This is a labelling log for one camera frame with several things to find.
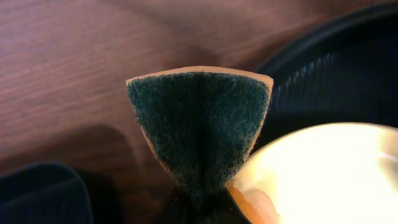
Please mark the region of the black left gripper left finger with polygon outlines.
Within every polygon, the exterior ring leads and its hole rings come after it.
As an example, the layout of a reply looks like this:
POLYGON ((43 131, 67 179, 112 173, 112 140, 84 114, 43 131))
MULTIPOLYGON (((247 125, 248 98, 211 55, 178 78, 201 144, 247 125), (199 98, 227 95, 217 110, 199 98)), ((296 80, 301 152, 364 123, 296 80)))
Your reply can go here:
POLYGON ((161 210, 161 224, 197 223, 199 214, 196 199, 175 187, 161 210))

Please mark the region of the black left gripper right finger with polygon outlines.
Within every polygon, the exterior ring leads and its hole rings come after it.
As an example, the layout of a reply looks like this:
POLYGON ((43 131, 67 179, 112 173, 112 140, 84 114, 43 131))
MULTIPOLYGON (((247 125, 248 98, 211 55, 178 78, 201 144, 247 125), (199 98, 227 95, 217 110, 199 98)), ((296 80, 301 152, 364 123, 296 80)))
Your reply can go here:
POLYGON ((205 201, 206 224, 250 224, 238 208, 230 192, 223 188, 216 194, 211 194, 205 201))

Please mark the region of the yellow plate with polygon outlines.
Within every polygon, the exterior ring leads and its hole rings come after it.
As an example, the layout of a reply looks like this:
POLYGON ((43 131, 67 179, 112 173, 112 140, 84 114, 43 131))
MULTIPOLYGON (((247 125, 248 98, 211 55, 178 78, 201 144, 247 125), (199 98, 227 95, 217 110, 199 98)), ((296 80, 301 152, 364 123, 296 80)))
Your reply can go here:
POLYGON ((260 223, 396 223, 397 129, 330 123, 295 131, 249 157, 232 184, 260 223))

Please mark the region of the green yellow sponge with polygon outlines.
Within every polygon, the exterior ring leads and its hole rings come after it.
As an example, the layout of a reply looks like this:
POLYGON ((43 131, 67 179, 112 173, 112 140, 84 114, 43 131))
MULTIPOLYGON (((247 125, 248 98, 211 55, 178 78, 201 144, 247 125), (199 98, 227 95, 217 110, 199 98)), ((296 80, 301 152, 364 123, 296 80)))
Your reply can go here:
POLYGON ((264 124, 273 84, 267 75, 211 66, 126 81, 152 153, 196 200, 217 194, 245 164, 264 124))

